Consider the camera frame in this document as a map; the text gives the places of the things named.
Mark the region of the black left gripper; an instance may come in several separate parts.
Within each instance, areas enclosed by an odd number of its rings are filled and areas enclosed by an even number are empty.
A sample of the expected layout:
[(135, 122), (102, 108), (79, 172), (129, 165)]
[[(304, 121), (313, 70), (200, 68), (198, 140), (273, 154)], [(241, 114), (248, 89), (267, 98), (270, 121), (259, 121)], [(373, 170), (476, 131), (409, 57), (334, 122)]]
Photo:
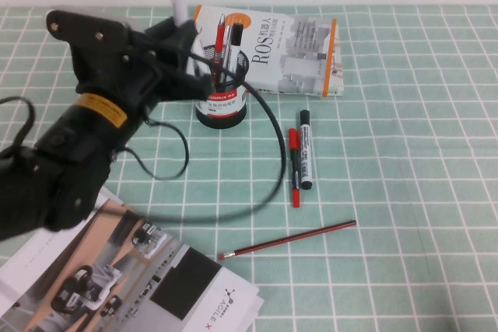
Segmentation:
[[(149, 36), (167, 46), (190, 52), (198, 32), (193, 19), (177, 26), (174, 17), (149, 28)], [(139, 45), (143, 36), (131, 28), (78, 28), (73, 32), (75, 91), (95, 94), (127, 113), (150, 112), (162, 101), (207, 100), (209, 77), (159, 74), (148, 65), (149, 50)]]

